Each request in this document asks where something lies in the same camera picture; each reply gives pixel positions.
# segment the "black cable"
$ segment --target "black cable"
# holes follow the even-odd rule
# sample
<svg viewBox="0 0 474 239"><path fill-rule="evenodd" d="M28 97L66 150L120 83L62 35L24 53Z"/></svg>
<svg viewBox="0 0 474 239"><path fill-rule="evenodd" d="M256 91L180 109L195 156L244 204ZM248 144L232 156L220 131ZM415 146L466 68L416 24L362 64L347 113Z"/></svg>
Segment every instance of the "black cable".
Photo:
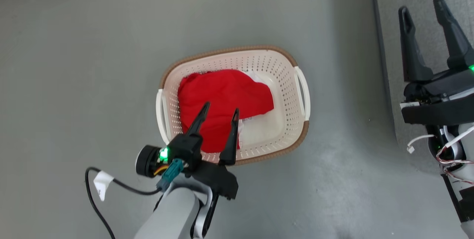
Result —
<svg viewBox="0 0 474 239"><path fill-rule="evenodd" d="M163 198L163 195L161 195L161 197L158 199L158 202L156 202L156 205L154 206L153 212L154 212L154 211L156 210L156 208L158 207L158 204L160 203L161 198Z"/></svg>
<svg viewBox="0 0 474 239"><path fill-rule="evenodd" d="M110 228L109 224L107 223L107 221L104 219L104 217L102 216L102 214L100 214L99 210L97 209L95 203L94 203L94 200L92 198L92 194L90 193L90 185L89 185L89 172L90 171L95 171L95 172L100 172L100 170L98 168L95 168L95 167L89 167L86 169L86 173L85 173L85 180L86 180L86 190L87 190L87 195L89 197L89 201L90 201L90 205L92 205L95 213L97 214L97 216L100 218L100 220L102 221L102 223L105 225L105 228L107 229L107 232L109 232L110 234L110 237L112 239L115 239L115 235L114 233L112 232L112 229ZM117 179L113 179L113 182L116 183L117 185L120 185L121 187L131 191L131 192L134 192L134 193L137 193L139 195L155 195L157 194L158 192L161 191L161 189L156 189L152 192L144 192L144 191L140 191L140 190L137 190L135 188L132 188L128 185L126 185L125 183L122 183L120 180L117 180Z"/></svg>

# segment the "green led light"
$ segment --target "green led light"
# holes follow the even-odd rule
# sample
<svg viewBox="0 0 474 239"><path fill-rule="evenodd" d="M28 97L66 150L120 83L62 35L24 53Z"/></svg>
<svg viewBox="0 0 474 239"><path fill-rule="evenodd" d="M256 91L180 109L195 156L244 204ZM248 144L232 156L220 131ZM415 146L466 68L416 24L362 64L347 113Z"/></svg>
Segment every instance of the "green led light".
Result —
<svg viewBox="0 0 474 239"><path fill-rule="evenodd" d="M166 147L160 152L160 158L168 158L168 148Z"/></svg>
<svg viewBox="0 0 474 239"><path fill-rule="evenodd" d="M168 163L168 148L165 147L160 152L160 161L163 163Z"/></svg>

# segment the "basket handle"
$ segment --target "basket handle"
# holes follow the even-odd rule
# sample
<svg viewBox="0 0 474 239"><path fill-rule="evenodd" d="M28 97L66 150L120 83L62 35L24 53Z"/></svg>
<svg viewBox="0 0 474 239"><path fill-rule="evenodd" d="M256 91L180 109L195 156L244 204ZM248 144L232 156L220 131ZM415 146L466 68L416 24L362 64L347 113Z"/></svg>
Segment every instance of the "basket handle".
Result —
<svg viewBox="0 0 474 239"><path fill-rule="evenodd" d="M301 69L298 66L294 67L294 69L296 89L298 90L298 97L300 98L301 113L304 115L305 120L309 120L311 114L311 100L308 83L306 82L306 78Z"/></svg>
<svg viewBox="0 0 474 239"><path fill-rule="evenodd" d="M159 89L156 94L156 121L158 122L158 128L160 130L161 139L165 144L170 143L170 124L168 122L168 115L166 114L166 102L164 100L163 89Z"/></svg>

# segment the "yellow wire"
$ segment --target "yellow wire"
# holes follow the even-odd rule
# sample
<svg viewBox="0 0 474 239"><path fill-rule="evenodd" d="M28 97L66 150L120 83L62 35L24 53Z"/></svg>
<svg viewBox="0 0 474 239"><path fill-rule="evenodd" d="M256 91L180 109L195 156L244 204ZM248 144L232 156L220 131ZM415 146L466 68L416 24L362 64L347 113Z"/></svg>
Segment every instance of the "yellow wire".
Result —
<svg viewBox="0 0 474 239"><path fill-rule="evenodd" d="M166 170L167 168L168 168L168 166L166 166L166 165L159 167L159 168L153 173L153 176L158 175L158 173L160 173L161 171Z"/></svg>

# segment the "black object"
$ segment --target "black object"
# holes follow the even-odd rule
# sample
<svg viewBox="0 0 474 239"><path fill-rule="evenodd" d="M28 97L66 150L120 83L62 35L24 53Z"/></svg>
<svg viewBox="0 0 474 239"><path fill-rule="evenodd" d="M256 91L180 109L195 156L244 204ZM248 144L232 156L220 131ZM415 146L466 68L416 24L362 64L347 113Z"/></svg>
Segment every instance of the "black object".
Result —
<svg viewBox="0 0 474 239"><path fill-rule="evenodd" d="M474 50L444 0L433 0L436 17L444 29L449 50L449 70L433 75L425 66L415 39L415 25L408 8L398 10L403 57L405 102L420 106L405 107L401 113L406 123L450 126L474 121L473 97L449 101L449 97L474 87Z"/></svg>
<svg viewBox="0 0 474 239"><path fill-rule="evenodd" d="M154 205L153 212L156 210L156 208L157 208L158 205L160 204L161 198L163 198L163 195L161 195L161 197L158 199L158 201L157 201L156 204Z"/></svg>
<svg viewBox="0 0 474 239"><path fill-rule="evenodd" d="M445 182L447 191L449 193L449 197L451 197L451 201L454 205L454 209L456 210L457 217L459 218L460 222L467 222L469 219L467 219L466 215L461 209L461 205L459 204L456 194L454 193L453 187L451 186L451 182L449 181L449 178L447 177L446 174L441 175L443 177L443 180Z"/></svg>
<svg viewBox="0 0 474 239"><path fill-rule="evenodd" d="M447 65L450 69L466 70L474 65L474 50L445 0L433 0L433 4L438 23L443 26L445 33L449 51Z"/></svg>
<svg viewBox="0 0 474 239"><path fill-rule="evenodd" d="M199 210L201 210L201 208L203 208L204 206L204 203L201 201L201 199L198 199L198 201L199 201ZM189 230L189 236L191 238L194 238L194 227L196 227L196 219L194 219L193 225L191 225L191 229Z"/></svg>
<svg viewBox="0 0 474 239"><path fill-rule="evenodd" d="M400 23L401 57L403 59L403 76L406 82L424 82L433 78L433 71L425 66L415 38L415 24L405 6L398 9Z"/></svg>
<svg viewBox="0 0 474 239"><path fill-rule="evenodd" d="M217 195L235 199L238 190L237 178L227 171L224 165L234 165L237 152L237 129L239 110L236 109L231 120L231 131L224 150L220 153L219 164L203 161L200 153L203 137L199 134L200 126L206 120L210 103L194 119L186 134L176 135L168 144L168 162L180 158L185 162L183 173L208 185Z"/></svg>
<svg viewBox="0 0 474 239"><path fill-rule="evenodd" d="M102 221L102 223L104 224L105 228L107 229L107 232L109 232L109 235L110 235L110 238L112 239L115 239L115 235L114 233L112 232L112 229L110 228L109 224L107 223L107 221L104 219L104 217L102 216L102 214L100 213L100 211L97 209L97 206L95 205L94 203L94 199L92 197L92 193L90 192L90 184L89 184L89 172L90 171L95 171L95 172L100 172L100 169L98 168L94 168L94 167L89 167L86 169L86 173L85 173L85 183L86 183L86 191L87 191L87 196L89 198L89 202L90 202L90 205L93 207L95 213L97 214L97 216L100 218L100 220ZM137 190L135 188L132 188L128 185L126 185L125 183L122 183L120 180L117 180L117 179L113 179L112 180L114 183L116 183L117 185L120 185L121 187L131 191L131 192L134 192L138 195L155 195L157 193L159 193L161 191L161 189L156 189L154 191L151 191L151 192L144 192L144 191L141 191L141 190Z"/></svg>
<svg viewBox="0 0 474 239"><path fill-rule="evenodd" d="M135 169L138 175L153 178L154 172L159 168L158 155L161 148L156 146L145 146L137 157Z"/></svg>
<svg viewBox="0 0 474 239"><path fill-rule="evenodd" d="M474 94L436 104L422 104L401 110L409 124L453 126L474 122Z"/></svg>
<svg viewBox="0 0 474 239"><path fill-rule="evenodd" d="M212 222L212 217L214 216L214 210L216 209L217 200L219 199L218 195L213 194L212 200L210 201L209 212L206 215L206 219L204 220L204 227L203 227L203 237L206 236L210 222Z"/></svg>
<svg viewBox="0 0 474 239"><path fill-rule="evenodd" d="M408 82L403 92L405 102L418 102L420 105L405 107L401 110L405 123L422 124L434 137L428 141L433 156L447 143L443 126L448 132L458 134L458 126L474 122L474 94L465 92L474 88L474 50L466 38L459 23L452 15L444 0L433 0L438 23L443 27L449 58L448 70L433 75L425 66L423 57L415 39L415 25L406 7L398 10L398 21L401 33L401 51L403 56L404 79ZM441 158L455 158L452 148L442 153ZM463 165L449 168L455 171ZM441 175L448 189L452 203L461 222L474 219L474 187L459 192L462 200L458 201L446 174Z"/></svg>
<svg viewBox="0 0 474 239"><path fill-rule="evenodd" d="M238 135L238 116L239 110L236 109L232 121L230 123L231 129L227 143L224 150L219 155L219 165L234 165L236 163L237 155L237 135Z"/></svg>

